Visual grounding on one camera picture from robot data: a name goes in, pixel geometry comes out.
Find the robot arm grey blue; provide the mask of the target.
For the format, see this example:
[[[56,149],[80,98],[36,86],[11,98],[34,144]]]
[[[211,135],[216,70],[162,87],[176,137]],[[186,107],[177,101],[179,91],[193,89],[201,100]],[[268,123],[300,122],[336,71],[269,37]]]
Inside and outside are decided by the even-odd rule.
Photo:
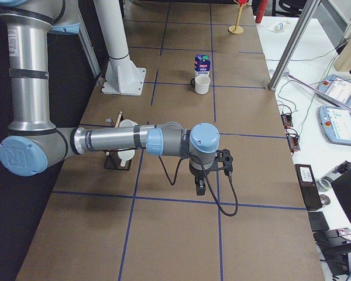
[[[93,89],[94,79],[77,36],[48,35],[50,60],[50,119],[60,127],[79,125]],[[6,25],[0,19],[0,141],[13,120]],[[37,176],[12,174],[0,162],[0,198],[46,196],[62,165]]]

